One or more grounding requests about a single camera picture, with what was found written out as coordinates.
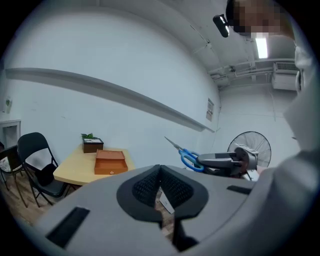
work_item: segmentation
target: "wooden table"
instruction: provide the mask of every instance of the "wooden table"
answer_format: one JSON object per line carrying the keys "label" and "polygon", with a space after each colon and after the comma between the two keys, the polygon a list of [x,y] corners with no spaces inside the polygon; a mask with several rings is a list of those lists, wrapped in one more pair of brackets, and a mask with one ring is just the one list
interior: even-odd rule
{"label": "wooden table", "polygon": [[[135,165],[128,150],[121,148],[103,148],[104,150],[122,151],[128,171],[134,170]],[[98,179],[112,175],[95,174],[96,153],[84,153],[79,145],[54,171],[53,176],[57,181],[75,185],[85,185]]]}

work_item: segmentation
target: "black folding chair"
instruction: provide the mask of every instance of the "black folding chair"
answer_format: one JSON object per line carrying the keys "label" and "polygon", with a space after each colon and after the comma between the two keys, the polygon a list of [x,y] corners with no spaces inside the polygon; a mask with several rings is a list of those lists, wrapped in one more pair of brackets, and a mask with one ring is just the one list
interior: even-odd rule
{"label": "black folding chair", "polygon": [[[50,202],[44,194],[54,198],[59,198],[64,194],[64,191],[66,190],[66,187],[68,186],[68,184],[65,182],[53,179],[50,184],[46,186],[42,186],[39,183],[37,177],[32,176],[28,168],[30,168],[31,170],[32,169],[37,170],[37,169],[29,165],[28,163],[26,163],[26,159],[30,157],[33,153],[43,149],[48,149],[51,155],[51,164],[48,164],[47,166],[55,164],[55,166],[58,167],[58,163],[55,160],[49,148],[46,138],[39,132],[25,134],[19,138],[17,148],[18,148],[19,158],[22,162],[22,166],[26,174],[28,175],[31,191],[36,204],[38,205],[38,207],[40,207],[37,198],[39,195],[41,195],[50,205],[53,205],[52,202]],[[39,192],[37,196],[35,195],[34,188],[37,189]]]}
{"label": "black folding chair", "polygon": [[3,164],[5,162],[7,162],[9,164],[8,168],[6,168],[6,169],[1,168],[1,166],[0,166],[1,177],[2,177],[2,180],[5,184],[6,189],[9,191],[7,181],[5,180],[4,175],[13,176],[14,183],[15,183],[16,189],[18,190],[18,193],[21,197],[21,200],[22,200],[24,206],[28,208],[28,206],[27,206],[27,204],[21,194],[21,191],[19,189],[18,183],[17,183],[17,174],[20,173],[21,176],[23,176],[21,171],[24,170],[22,163],[21,163],[19,156],[18,156],[17,146],[15,145],[15,146],[9,147],[9,148],[1,151],[0,152],[0,161],[3,161]]}

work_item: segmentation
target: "scissor blade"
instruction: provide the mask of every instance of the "scissor blade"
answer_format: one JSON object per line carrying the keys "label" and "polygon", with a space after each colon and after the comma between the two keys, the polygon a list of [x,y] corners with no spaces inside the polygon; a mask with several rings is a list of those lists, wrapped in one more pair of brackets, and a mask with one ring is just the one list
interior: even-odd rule
{"label": "scissor blade", "polygon": [[166,140],[168,142],[170,142],[177,150],[182,150],[182,147],[180,147],[179,145],[177,145],[176,143],[174,143],[173,141],[171,141],[170,139],[168,139],[166,136],[164,136],[166,138]]}

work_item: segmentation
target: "air conditioner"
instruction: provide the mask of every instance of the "air conditioner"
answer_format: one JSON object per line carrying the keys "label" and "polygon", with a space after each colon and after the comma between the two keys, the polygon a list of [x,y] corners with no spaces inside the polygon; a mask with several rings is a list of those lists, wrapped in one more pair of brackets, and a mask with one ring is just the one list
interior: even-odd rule
{"label": "air conditioner", "polygon": [[274,62],[272,86],[274,89],[296,90],[296,76],[299,69],[293,62]]}

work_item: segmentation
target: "ceiling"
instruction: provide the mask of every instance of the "ceiling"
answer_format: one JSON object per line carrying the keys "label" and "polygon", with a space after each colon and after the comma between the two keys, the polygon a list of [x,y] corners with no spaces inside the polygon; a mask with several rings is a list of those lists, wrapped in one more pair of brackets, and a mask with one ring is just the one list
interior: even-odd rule
{"label": "ceiling", "polygon": [[[79,0],[68,2],[79,3]],[[232,29],[229,37],[222,37],[213,17],[225,13],[227,0],[82,0],[81,4],[123,10],[160,26],[200,61],[219,87],[248,84],[249,81],[269,83],[270,77],[265,75],[265,70],[262,75],[250,76],[251,80],[247,76],[243,79],[235,77],[234,71],[249,73],[272,68],[273,59],[294,61],[295,44],[289,38],[268,38],[269,57],[260,62],[253,39],[245,39]]]}

